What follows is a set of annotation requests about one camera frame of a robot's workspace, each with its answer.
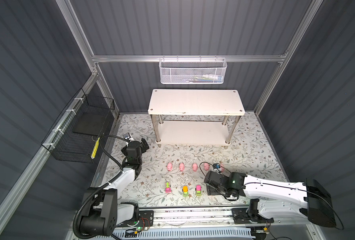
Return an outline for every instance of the shelf top board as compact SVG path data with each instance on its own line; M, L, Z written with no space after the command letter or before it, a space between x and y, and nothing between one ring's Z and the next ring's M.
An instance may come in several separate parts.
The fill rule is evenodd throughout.
M153 89L149 114L243 116L237 90Z

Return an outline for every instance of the black wire basket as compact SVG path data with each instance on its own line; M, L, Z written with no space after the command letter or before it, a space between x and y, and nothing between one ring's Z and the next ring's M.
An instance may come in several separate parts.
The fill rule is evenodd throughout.
M84 94L69 111L65 121L55 129L61 113L42 142L51 155L60 161L93 163L100 159L102 149L114 122L114 100L100 96ZM55 132L51 142L45 140Z

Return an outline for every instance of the white wooden shelf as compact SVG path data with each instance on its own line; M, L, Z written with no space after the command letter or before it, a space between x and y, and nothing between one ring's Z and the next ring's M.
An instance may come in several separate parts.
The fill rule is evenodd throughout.
M149 103L156 142L228 146L245 110L237 90L154 89ZM161 115L221 115L223 122L164 121ZM228 132L228 116L236 116Z
M243 116L245 110L237 90L154 89L148 113Z
M158 144L228 146L228 127L221 122L164 121L158 128Z

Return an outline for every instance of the wire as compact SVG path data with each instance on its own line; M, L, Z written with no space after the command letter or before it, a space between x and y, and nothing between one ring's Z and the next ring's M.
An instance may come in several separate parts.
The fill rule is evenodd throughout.
M116 240L121 240L120 238L118 238L117 236L111 234L111 237L115 238Z
M127 229L124 232L124 237L128 237L129 235L134 234L135 232L136 232L136 228Z
M148 221L148 226L150 227L150 226L151 226L151 224L149 223L149 220L148 220L147 218L145 218L145 220L147 220L147 221Z
M105 135L105 136L101 137L99 141L101 141L101 140L103 140L104 138L107 138L107 137L115 137L115 138L120 139L120 140L123 140L123 141L125 141L125 142L130 142L130 140L126 140L126 139L124 139L124 138L122 138L122 137L118 137L118 136L115 136L115 135ZM114 162L119 166L120 170L123 171L122 165L121 165L113 156L111 156L111 154L109 154L109 153L104 149L104 147L103 147L101 144L99 144L99 147L101 147L101 149L103 150L104 154L106 154L112 161L114 161Z
M183 223L180 223L180 224L170 224L170 223L167 223L167 222L164 222L164 223L166 223L166 224L168 224L170 226L173 226L173 227L180 227L180 226L186 224L187 222L183 222Z
M239 195L237 195L237 198L236 198L236 199L227 199L227 196L225 196L225 194L222 194L218 189L216 189L216 191L217 191L221 196L223 196L223 198L224 198L225 200L228 200L228 201L230 201L230 202L239 200Z
M109 180L108 182L106 182L104 185L100 186L98 189L96 189L93 193L91 193L82 203L82 206L80 207L80 209L76 212L75 217L74 217L74 222L72 223L72 230L75 234L76 237L80 238L80 239L88 239L88 238L93 238L96 237L97 235L91 235L91 234L82 234L80 232L79 226L78 226L78 222L79 222L79 218L80 215L84 209L84 207L88 204L88 202L95 197L96 194L99 194L106 186L109 185L109 183L112 183L113 181L115 181L118 177L120 177L122 171L120 171L116 176L114 176L111 180Z
M144 221L144 218L141 218L141 219L143 220L143 228L140 230L140 232L143 231L144 227L146 226L146 221Z
M293 187L285 187L285 186L279 186L279 185L275 185L275 184L270 184L270 183L265 183L265 182L247 182L246 184L244 184L240 190L245 186L245 185L248 185L248 184L252 184L252 183L256 183L256 184L265 184L265 185L271 185L271 186L276 186L276 187L282 187L282 188L288 188L288 189L292 189L292 190L296 190L297 188L293 188ZM297 189L299 191L303 191L303 192L307 192L307 193L310 193L310 194L313 194L317 197L319 197L320 199L324 200L324 202L326 202L328 204L328 206L332 209L333 213L336 215L336 217L338 218L338 220L340 221L341 223L341 228L337 228L335 227L336 229L338 230L344 230L344 224L343 222L341 221L340 217L338 216L338 214L336 213L336 211L333 209L333 207L328 203L327 200L325 200L324 198L322 198L321 196L313 193L313 192L310 192L310 191L307 191L307 190L302 190L302 189Z
M289 238L289 237L277 237L277 238L273 238L273 239L270 239L270 240L277 240L277 239L279 239L279 238L287 238L287 239L289 239L289 240L292 240L291 238Z
M122 165L124 165L124 163L126 162L127 158L128 158L128 157L125 157L125 158L123 159Z
M272 235L272 237L273 237L273 239L271 239L271 240L277 240L277 239L279 239L279 238L287 238L287 239L289 239L289 240L292 240L291 238L289 238L289 237L278 237L278 238L276 238L275 236L273 236L273 234L271 233L271 230L270 230L270 226L271 226L271 223L269 223L269 226L268 226L268 222L265 222L265 225L267 226L267 229L268 229L268 232Z

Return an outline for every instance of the yellow object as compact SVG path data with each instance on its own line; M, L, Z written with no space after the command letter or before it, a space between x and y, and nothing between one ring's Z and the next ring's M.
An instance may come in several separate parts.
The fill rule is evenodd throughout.
M184 186L183 187L183 197L186 197L186 196L188 196L188 187Z
M98 137L98 139L96 140L95 146L94 146L92 154L91 154L91 159L94 159L96 156L96 152L98 151L98 146L99 146L99 140L100 140L100 137Z

